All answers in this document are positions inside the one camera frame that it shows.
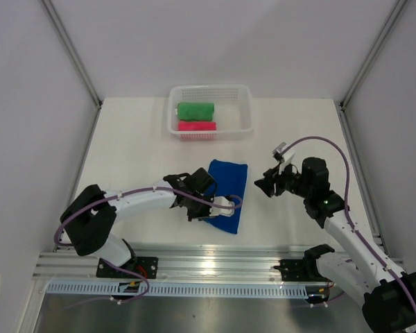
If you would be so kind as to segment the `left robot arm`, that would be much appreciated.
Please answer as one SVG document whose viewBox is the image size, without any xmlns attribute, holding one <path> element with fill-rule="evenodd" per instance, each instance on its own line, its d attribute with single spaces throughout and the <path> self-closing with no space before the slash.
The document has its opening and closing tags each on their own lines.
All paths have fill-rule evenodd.
<svg viewBox="0 0 416 333">
<path fill-rule="evenodd" d="M 133 249 L 112 234 L 113 226 L 138 214 L 174 207 L 187 209 L 187 217 L 202 219 L 214 215 L 217 183 L 199 168 L 194 173 L 164 176 L 152 185 L 127 191 L 103 191 L 98 185 L 86 187 L 60 217 L 71 246 L 80 256 L 96 256 L 112 264 L 123 278 L 137 268 Z"/>
</svg>

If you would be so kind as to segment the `white plastic basket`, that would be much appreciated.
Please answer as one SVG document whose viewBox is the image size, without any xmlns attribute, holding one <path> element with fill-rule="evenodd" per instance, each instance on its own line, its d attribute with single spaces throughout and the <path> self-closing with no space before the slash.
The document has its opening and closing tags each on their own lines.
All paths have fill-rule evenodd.
<svg viewBox="0 0 416 333">
<path fill-rule="evenodd" d="M 242 84 L 176 86 L 166 119 L 169 133 L 182 141 L 245 139 L 254 132 L 252 94 Z"/>
</svg>

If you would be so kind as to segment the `blue towel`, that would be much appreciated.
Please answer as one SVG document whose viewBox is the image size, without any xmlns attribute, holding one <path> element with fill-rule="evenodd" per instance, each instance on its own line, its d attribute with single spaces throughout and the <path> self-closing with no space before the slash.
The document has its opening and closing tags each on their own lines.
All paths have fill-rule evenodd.
<svg viewBox="0 0 416 333">
<path fill-rule="evenodd" d="M 208 173 L 217 184 L 217 196 L 235 195 L 244 199 L 245 188 L 248 178 L 248 165 L 233 162 L 212 160 L 209 164 Z M 241 208 L 234 211 L 234 215 L 216 216 L 205 219 L 205 222 L 215 228 L 229 234 L 238 234 L 241 219 Z"/>
</svg>

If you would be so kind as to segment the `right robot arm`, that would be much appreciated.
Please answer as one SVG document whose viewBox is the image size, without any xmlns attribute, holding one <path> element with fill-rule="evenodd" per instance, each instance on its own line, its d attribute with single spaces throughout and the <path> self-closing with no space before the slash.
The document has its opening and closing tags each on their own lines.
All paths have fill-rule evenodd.
<svg viewBox="0 0 416 333">
<path fill-rule="evenodd" d="M 275 159 L 278 165 L 255 185 L 269 198 L 285 192 L 302 198 L 308 216 L 345 251 L 322 244 L 306 250 L 298 266 L 282 259 L 275 267 L 282 279 L 336 283 L 361 307 L 373 332 L 416 329 L 416 273 L 405 272 L 349 221 L 344 199 L 331 190 L 326 162 L 308 157 L 297 171 L 289 157 Z"/>
</svg>

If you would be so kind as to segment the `pink towel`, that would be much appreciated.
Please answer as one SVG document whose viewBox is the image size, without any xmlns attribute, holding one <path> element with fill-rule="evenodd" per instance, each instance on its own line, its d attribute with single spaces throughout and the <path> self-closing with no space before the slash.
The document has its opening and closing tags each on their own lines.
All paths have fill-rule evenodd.
<svg viewBox="0 0 416 333">
<path fill-rule="evenodd" d="M 217 125 L 213 121 L 179 121 L 177 129 L 186 131 L 216 131 Z"/>
</svg>

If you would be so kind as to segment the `green towel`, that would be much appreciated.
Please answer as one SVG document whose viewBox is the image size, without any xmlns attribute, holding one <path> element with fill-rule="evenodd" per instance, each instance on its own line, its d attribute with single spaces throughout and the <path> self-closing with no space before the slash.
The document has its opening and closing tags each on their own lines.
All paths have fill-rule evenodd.
<svg viewBox="0 0 416 333">
<path fill-rule="evenodd" d="M 212 121 L 214 110 L 213 103 L 181 102 L 176 115 L 180 121 Z"/>
</svg>

